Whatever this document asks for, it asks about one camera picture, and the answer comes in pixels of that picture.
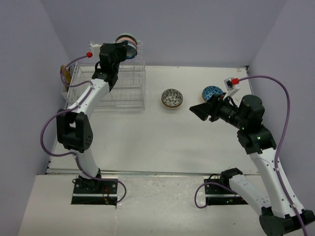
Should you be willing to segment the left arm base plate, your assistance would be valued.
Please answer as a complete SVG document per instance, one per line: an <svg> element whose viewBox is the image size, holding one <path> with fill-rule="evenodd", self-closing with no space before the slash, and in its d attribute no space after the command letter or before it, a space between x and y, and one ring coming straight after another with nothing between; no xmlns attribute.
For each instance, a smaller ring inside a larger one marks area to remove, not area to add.
<svg viewBox="0 0 315 236"><path fill-rule="evenodd" d="M73 181L72 205L116 206L117 183L78 177Z"/></svg>

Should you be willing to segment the dark blue patterned bowl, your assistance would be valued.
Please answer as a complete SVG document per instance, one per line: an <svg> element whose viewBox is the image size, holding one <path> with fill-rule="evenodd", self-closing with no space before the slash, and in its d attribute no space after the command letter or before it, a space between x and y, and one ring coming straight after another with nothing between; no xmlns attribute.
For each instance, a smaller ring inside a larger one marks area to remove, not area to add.
<svg viewBox="0 0 315 236"><path fill-rule="evenodd" d="M224 94L223 90L217 86L207 86L202 91L202 97L208 97L209 99L214 95L222 95Z"/></svg>

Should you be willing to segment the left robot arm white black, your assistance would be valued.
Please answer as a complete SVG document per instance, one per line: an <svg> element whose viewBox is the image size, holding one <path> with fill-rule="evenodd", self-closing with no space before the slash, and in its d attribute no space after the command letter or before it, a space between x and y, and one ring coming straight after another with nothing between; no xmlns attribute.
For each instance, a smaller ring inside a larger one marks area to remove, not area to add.
<svg viewBox="0 0 315 236"><path fill-rule="evenodd" d="M127 41L104 43L87 89L69 109L57 113L58 142L74 157L79 175L86 179L85 188L91 193L102 189L103 179L90 149L94 135L89 118L117 82L119 65L127 59L127 45Z"/></svg>

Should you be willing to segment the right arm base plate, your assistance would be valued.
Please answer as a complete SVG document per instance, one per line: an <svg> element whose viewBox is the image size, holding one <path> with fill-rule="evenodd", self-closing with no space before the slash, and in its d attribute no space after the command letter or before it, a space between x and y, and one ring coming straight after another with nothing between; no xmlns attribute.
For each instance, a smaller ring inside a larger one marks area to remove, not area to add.
<svg viewBox="0 0 315 236"><path fill-rule="evenodd" d="M209 206L247 205L248 203L237 194L217 185L204 186L206 203Z"/></svg>

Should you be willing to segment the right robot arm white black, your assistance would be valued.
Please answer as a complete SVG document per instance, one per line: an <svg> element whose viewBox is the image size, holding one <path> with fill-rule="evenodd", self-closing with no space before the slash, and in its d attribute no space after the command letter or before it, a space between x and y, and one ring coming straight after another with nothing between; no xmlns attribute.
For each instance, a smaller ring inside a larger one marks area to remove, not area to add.
<svg viewBox="0 0 315 236"><path fill-rule="evenodd" d="M222 119L238 129L238 141L257 167L267 193L237 168L223 171L219 186L224 193L238 194L252 207L266 235L283 236L314 222L315 214L297 199L276 157L275 140L262 124L265 109L259 97L246 95L236 106L230 97L215 94L207 102L191 106L190 111L202 121Z"/></svg>

